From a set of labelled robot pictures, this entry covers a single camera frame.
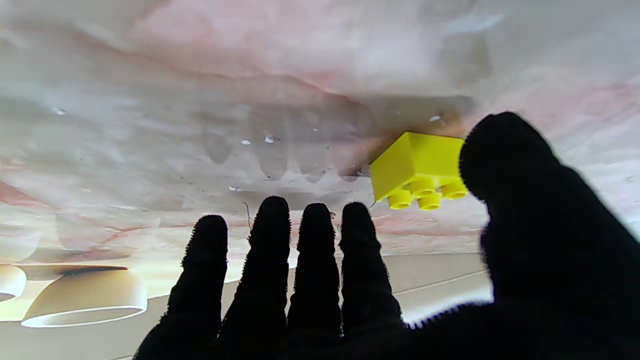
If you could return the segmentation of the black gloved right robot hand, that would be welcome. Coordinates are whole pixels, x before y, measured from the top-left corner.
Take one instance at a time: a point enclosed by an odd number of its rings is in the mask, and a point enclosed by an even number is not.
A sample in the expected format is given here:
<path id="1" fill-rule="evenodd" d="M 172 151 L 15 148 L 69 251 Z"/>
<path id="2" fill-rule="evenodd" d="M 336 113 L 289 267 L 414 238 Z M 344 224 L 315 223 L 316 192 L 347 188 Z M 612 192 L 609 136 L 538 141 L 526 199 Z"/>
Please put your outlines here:
<path id="1" fill-rule="evenodd" d="M 242 278 L 221 315 L 227 224 L 194 226 L 167 311 L 135 360 L 637 360 L 639 241 L 574 169 L 514 112 L 471 130 L 462 182 L 487 207 L 480 237 L 493 301 L 407 325 L 370 212 L 305 208 L 294 292 L 287 297 L 290 208 L 260 205 Z"/>

